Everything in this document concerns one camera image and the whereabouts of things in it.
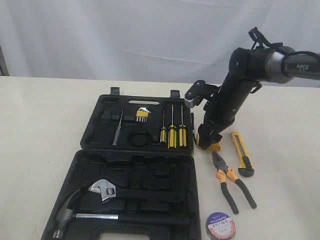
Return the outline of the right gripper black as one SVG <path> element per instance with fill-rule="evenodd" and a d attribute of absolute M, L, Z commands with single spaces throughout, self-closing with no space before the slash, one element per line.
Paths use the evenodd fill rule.
<path fill-rule="evenodd" d="M 221 132 L 234 123 L 241 106 L 241 100 L 231 100 L 226 105 L 220 105 L 216 100 L 208 100 L 203 107 L 205 111 L 203 123 L 197 130 L 198 146 L 206 150 L 212 144 L 219 143 L 222 139 Z"/>

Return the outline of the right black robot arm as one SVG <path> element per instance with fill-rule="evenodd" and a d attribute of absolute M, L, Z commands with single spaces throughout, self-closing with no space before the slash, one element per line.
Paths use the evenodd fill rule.
<path fill-rule="evenodd" d="M 198 80 L 198 94 L 207 99 L 203 123 L 198 128 L 202 149 L 218 143 L 221 132 L 231 126 L 240 107 L 262 82 L 285 84 L 293 78 L 319 80 L 320 55 L 311 51 L 284 54 L 272 48 L 236 49 L 229 61 L 229 70 L 220 87 Z"/>

